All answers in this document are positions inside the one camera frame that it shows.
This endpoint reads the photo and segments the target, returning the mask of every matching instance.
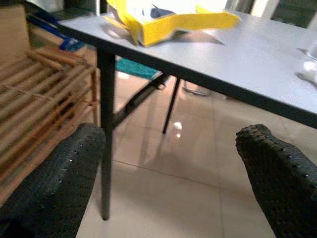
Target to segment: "white object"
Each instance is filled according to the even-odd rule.
[[[306,80],[317,83],[317,61],[304,62],[302,74]]]
[[[317,41],[315,41],[307,51],[307,55],[315,60],[317,60]]]

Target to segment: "bamboo slat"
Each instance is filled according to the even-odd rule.
[[[23,107],[25,104],[28,104],[32,100],[32,93],[40,93],[42,90],[49,87],[49,85],[55,83],[63,76],[62,72],[56,72],[52,76],[46,78],[44,81],[37,84],[29,94],[23,94],[20,97],[17,97],[11,103],[8,103],[6,107],[0,109],[0,121],[6,118],[10,113],[13,113],[18,108]]]
[[[17,64],[21,63],[22,61],[25,61],[27,59],[26,56],[21,56],[17,59],[11,60],[7,63],[4,63],[2,65],[0,65],[0,72],[6,68],[10,68],[12,66],[16,66]]]
[[[74,100],[77,102],[81,102],[83,97],[88,93],[88,91],[91,88],[86,88],[79,92],[78,94],[69,97],[65,102],[63,102],[58,108],[55,109],[51,114],[49,114],[37,127],[33,127],[32,130],[27,134],[27,136],[23,137],[18,143],[16,143],[13,147],[11,147],[6,153],[4,153],[1,158],[4,161],[9,161],[10,158],[12,158],[15,154],[17,154],[24,146],[27,145],[29,141],[32,141],[37,134],[46,128],[50,122],[54,120],[54,118],[60,114],[70,103],[72,103]],[[65,117],[69,116],[70,113],[68,113],[66,116],[63,116],[59,119],[59,122],[61,123],[61,120],[63,120]],[[59,124],[54,124],[50,127],[48,127],[48,130],[45,132],[44,135],[41,137],[37,138],[37,140],[29,147],[27,150],[23,152],[22,155],[20,155],[18,158],[14,160],[10,166],[5,166],[5,168],[0,168],[0,182],[2,182],[14,169],[16,169],[17,166],[19,166],[24,159],[30,155],[30,153],[33,152],[33,150],[40,144],[42,143],[43,140],[46,139],[45,135],[51,134],[53,130],[56,129],[57,126],[60,126]]]
[[[75,58],[59,55],[56,53],[51,53],[49,51],[46,51],[44,48],[36,50],[36,53],[50,60],[55,60],[62,64],[68,64],[71,66],[83,64],[85,62],[83,59],[75,59]]]
[[[0,82],[1,82],[1,80],[8,78],[10,76],[13,76],[14,74],[24,70],[25,68],[27,68],[28,66],[30,66],[33,63],[34,63],[33,60],[27,58],[26,60],[18,62],[16,65],[9,66],[7,68],[2,69],[0,71]]]
[[[38,106],[43,104],[39,109],[34,111],[28,118],[26,118],[23,123],[20,123],[14,127],[14,130],[10,131],[8,134],[2,137],[0,143],[0,154],[13,142],[15,142],[19,137],[24,135],[27,130],[38,120],[40,120],[45,114],[49,113],[56,104],[59,103],[64,97],[67,96],[68,93],[71,92],[72,88],[81,80],[85,79],[88,75],[90,75],[94,71],[94,67],[91,66],[87,70],[85,70],[82,74],[76,77],[73,81],[70,82],[62,91],[56,95],[52,101],[48,101],[45,104],[45,99],[40,99],[38,101]]]
[[[26,55],[34,60],[37,60],[38,62],[41,62],[42,64],[44,64],[50,68],[57,70],[57,71],[60,71],[63,69],[63,66],[60,63],[57,63],[57,62],[52,61],[50,59],[47,59],[47,58],[45,58],[37,53],[34,53],[32,51],[27,51]]]
[[[67,57],[71,57],[71,58],[75,58],[75,59],[79,59],[79,60],[84,60],[84,58],[82,56],[79,56],[79,55],[72,53],[72,52],[69,52],[69,51],[60,50],[59,48],[55,48],[52,46],[44,46],[42,48],[45,49],[46,51],[56,53],[56,54],[59,54],[62,56],[67,56]]]
[[[19,83],[16,87],[23,90],[30,89],[32,86],[36,85],[39,80],[47,78],[52,72],[53,71],[50,68],[44,68],[41,71],[37,72],[36,74]],[[11,101],[11,99],[16,95],[17,93],[15,91],[6,91],[0,94],[0,106],[7,104],[7,102]]]
[[[94,66],[54,48],[26,55],[0,66],[0,206],[82,118],[98,122]]]
[[[69,73],[69,76],[67,76],[65,79],[63,79],[59,84],[52,87],[45,96],[51,97],[54,96],[56,93],[58,93],[62,88],[64,88],[73,78],[77,76],[78,73],[83,72],[85,69],[84,66],[80,65],[71,70],[71,73]],[[32,103],[30,103],[28,106],[17,112],[14,116],[12,116],[10,119],[5,121],[3,124],[0,125],[0,135],[2,135],[4,132],[10,130],[10,128],[13,128],[16,124],[18,124],[22,119],[27,118],[31,113],[37,110],[37,108],[40,108],[41,105],[45,103],[45,100],[37,100]]]
[[[80,123],[80,119],[83,118],[83,116],[87,115],[89,111],[91,111],[92,107],[83,108],[81,111],[77,113],[77,115],[81,115],[80,117],[77,117],[77,121],[69,122],[63,130],[60,130],[58,134],[50,140],[49,144],[46,146],[46,150],[42,150],[42,153],[40,155],[37,155],[30,163],[27,163],[25,165],[25,168],[22,170],[22,172],[16,176],[14,179],[12,179],[8,185],[6,185],[5,189],[1,191],[0,193],[0,204],[3,204],[7,198],[12,194],[12,192],[19,186],[19,184],[23,181],[25,177],[27,177],[38,165],[41,164],[41,162],[50,154],[48,151],[52,151],[54,147],[60,142],[60,138],[65,136],[67,133],[69,133],[72,128],[75,129],[75,124]]]

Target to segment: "table leg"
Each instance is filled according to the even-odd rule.
[[[100,117],[105,130],[106,145],[102,159],[102,218],[109,218],[112,159],[112,121],[114,103],[115,55],[97,49],[97,66],[100,69]]]
[[[165,119],[164,129],[163,129],[163,132],[162,132],[163,134],[165,134],[166,130],[167,130],[169,118],[170,118],[170,115],[171,115],[173,107],[174,107],[174,102],[175,102],[175,98],[176,98],[176,95],[177,95],[179,83],[180,83],[180,78],[177,78],[176,82],[175,82],[175,86],[174,86],[173,95],[172,95],[172,98],[171,98],[170,103],[169,103],[169,108],[168,108],[167,116],[166,116],[166,119]]]

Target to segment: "blue object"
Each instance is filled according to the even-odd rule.
[[[156,69],[125,58],[121,58],[116,62],[116,70],[148,80],[153,80],[154,75],[158,72]]]
[[[61,50],[75,52],[85,45],[83,42],[61,34],[57,28],[58,19],[56,17],[31,2],[26,1],[25,4],[36,10],[27,16],[27,21],[62,38],[64,41],[59,46]]]

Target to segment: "woven texture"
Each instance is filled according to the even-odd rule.
[[[237,133],[254,195],[277,238],[317,237],[317,167],[264,125]]]
[[[74,238],[90,198],[104,132],[81,124],[53,150],[0,209],[1,219],[16,219],[37,238]]]

